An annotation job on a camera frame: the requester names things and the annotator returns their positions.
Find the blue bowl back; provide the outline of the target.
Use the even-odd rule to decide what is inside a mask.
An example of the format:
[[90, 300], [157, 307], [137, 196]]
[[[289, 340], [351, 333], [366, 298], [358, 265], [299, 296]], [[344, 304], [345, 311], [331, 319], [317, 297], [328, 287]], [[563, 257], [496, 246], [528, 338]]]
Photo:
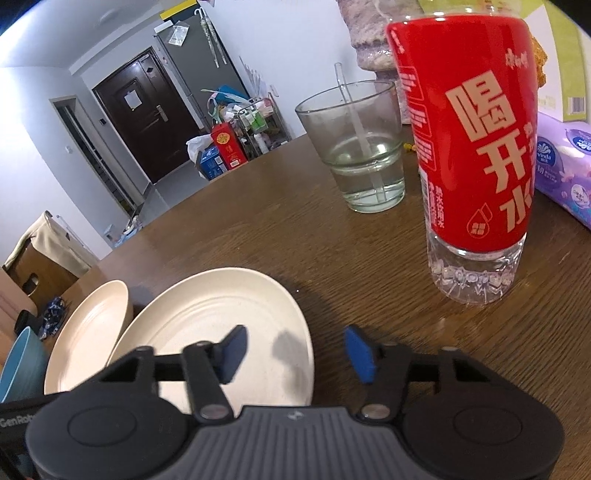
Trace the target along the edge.
[[40, 397], [48, 364], [48, 353], [30, 327], [17, 337], [1, 373], [2, 403]]

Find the cream plate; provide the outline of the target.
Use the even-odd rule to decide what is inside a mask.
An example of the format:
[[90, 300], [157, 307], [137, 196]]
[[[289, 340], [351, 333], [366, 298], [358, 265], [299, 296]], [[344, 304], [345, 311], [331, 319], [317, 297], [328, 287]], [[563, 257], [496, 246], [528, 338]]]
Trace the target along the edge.
[[102, 370], [132, 315], [129, 290], [121, 280], [107, 282], [88, 295], [53, 346], [44, 393], [69, 391]]
[[110, 358], [139, 346], [178, 354], [197, 341], [217, 343], [238, 325], [249, 335], [247, 351], [222, 388], [233, 412], [310, 404], [315, 361], [304, 314], [283, 285], [250, 269], [208, 270], [168, 288], [130, 323]]

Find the black cup on chair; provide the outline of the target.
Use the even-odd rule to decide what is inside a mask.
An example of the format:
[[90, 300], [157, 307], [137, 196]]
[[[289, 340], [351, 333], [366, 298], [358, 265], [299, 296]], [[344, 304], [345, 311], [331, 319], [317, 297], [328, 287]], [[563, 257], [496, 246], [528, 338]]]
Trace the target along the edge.
[[28, 310], [21, 310], [14, 325], [14, 333], [20, 335], [23, 330], [30, 327], [35, 334], [38, 334], [42, 325], [43, 320], [41, 318], [35, 316]]

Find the wooden chair with cloth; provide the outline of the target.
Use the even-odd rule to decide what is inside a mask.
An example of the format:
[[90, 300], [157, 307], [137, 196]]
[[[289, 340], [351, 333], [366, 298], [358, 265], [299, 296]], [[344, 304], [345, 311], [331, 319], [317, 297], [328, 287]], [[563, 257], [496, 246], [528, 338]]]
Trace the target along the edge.
[[3, 269], [41, 310], [97, 262], [59, 215], [45, 211], [21, 235]]

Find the blue box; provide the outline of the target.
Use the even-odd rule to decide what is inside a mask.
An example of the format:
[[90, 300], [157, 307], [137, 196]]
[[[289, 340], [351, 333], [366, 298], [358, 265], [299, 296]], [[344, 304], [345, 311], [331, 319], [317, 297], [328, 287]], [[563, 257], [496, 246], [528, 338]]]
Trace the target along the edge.
[[204, 150], [204, 152], [201, 153], [198, 160], [198, 167], [201, 174], [204, 175], [205, 179], [208, 181], [228, 172], [228, 167], [226, 167], [221, 157], [221, 153], [219, 153], [219, 150], [215, 145], [211, 145], [211, 147], [208, 147], [207, 150]]

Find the white plastic bag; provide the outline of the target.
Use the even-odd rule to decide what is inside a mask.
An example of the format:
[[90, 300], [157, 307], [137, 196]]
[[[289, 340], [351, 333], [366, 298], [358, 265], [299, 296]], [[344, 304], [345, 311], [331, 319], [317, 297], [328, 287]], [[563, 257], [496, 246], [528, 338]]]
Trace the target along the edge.
[[213, 141], [209, 134], [193, 137], [186, 142], [188, 158], [195, 168], [199, 169], [200, 158], [204, 154], [204, 151], [208, 147], [211, 147], [212, 143]]

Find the red box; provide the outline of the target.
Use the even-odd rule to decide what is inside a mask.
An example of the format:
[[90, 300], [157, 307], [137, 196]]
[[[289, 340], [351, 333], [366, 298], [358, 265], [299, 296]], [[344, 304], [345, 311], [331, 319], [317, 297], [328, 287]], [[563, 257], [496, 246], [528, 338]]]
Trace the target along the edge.
[[214, 125], [211, 129], [211, 139], [228, 170], [233, 170], [247, 163], [242, 144], [238, 141], [235, 130], [228, 122]]

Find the glass of water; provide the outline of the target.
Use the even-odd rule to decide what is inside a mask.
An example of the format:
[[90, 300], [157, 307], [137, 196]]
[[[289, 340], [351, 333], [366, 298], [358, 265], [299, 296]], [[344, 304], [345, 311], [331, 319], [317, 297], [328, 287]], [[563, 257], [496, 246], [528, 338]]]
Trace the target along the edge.
[[396, 86], [390, 80], [348, 82], [339, 62], [335, 80], [335, 87], [298, 104], [297, 117], [349, 208], [389, 210], [406, 193]]

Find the purple tissue pack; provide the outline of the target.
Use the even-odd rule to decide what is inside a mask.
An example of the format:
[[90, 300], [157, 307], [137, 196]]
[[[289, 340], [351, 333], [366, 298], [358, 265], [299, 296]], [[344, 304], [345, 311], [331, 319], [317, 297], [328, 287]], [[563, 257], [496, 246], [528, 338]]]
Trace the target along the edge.
[[538, 114], [536, 189], [591, 226], [590, 125]]

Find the dark brown door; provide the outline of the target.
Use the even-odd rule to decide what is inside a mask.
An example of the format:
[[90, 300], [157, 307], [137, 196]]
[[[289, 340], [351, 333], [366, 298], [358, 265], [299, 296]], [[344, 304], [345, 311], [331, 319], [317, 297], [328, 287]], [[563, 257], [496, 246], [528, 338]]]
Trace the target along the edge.
[[202, 129], [153, 49], [110, 74], [93, 93], [151, 183], [188, 160], [186, 142]]

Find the red label water bottle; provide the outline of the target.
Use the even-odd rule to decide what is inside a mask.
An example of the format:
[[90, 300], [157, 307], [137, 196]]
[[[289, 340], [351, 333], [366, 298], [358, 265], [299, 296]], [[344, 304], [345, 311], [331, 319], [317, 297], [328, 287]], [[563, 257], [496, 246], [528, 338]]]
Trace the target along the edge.
[[511, 289], [535, 193], [538, 82], [510, 11], [437, 7], [387, 35], [411, 116], [436, 287], [473, 305]]

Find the grey refrigerator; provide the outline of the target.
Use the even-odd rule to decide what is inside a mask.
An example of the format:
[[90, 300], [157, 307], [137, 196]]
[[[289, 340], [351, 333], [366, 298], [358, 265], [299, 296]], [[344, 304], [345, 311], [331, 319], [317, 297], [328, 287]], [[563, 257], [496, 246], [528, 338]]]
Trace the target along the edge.
[[[169, 41], [177, 23], [187, 26], [188, 30], [181, 45], [172, 45]], [[174, 14], [170, 18], [170, 24], [164, 22], [159, 27], [156, 38], [189, 104], [207, 130], [213, 125], [213, 120], [207, 113], [207, 100], [211, 97], [211, 90], [217, 91], [225, 85], [249, 97], [249, 92], [212, 21], [199, 5], [189, 6]]]

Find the flower vase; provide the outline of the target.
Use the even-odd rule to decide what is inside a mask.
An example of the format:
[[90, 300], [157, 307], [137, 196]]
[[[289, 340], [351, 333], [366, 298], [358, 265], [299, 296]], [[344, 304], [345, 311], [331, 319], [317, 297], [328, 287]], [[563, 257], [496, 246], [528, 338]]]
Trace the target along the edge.
[[419, 1], [338, 0], [342, 20], [349, 30], [360, 68], [374, 72], [379, 80], [389, 80], [396, 86], [402, 122], [411, 124], [407, 93], [413, 76], [407, 70], [399, 72], [387, 34], [392, 20], [420, 18], [424, 9]]

